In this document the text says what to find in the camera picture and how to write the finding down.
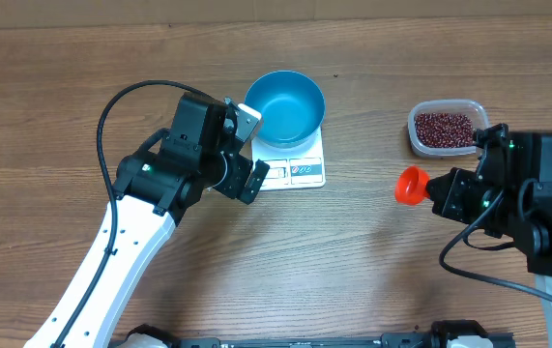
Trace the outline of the red scoop with blue handle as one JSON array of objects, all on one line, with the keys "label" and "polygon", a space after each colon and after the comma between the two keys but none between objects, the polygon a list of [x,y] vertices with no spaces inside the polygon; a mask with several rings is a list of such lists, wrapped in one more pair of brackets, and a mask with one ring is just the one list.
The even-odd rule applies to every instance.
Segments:
[{"label": "red scoop with blue handle", "polygon": [[396,181],[394,198],[400,204],[415,206],[429,197],[426,185],[428,174],[417,166],[405,169]]}]

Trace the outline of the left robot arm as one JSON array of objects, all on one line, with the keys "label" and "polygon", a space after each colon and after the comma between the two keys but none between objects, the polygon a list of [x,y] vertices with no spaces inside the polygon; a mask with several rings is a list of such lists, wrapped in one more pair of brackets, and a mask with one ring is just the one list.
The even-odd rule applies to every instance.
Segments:
[{"label": "left robot arm", "polygon": [[269,166],[240,151],[262,115],[186,92],[173,123],[119,163],[95,241],[29,347],[105,347],[147,266],[203,191],[254,201]]}]

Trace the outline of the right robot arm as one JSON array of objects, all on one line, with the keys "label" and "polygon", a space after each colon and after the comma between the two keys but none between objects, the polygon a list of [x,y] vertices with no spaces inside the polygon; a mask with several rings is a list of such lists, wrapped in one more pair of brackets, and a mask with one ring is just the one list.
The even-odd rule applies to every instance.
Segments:
[{"label": "right robot arm", "polygon": [[[505,124],[476,130],[481,148],[474,171],[453,168],[427,182],[435,215],[464,223],[465,228],[441,251],[440,265],[450,273],[538,297],[552,347],[552,130],[517,131]],[[522,252],[534,287],[451,266],[448,252],[467,242],[476,230],[500,238]]]}]

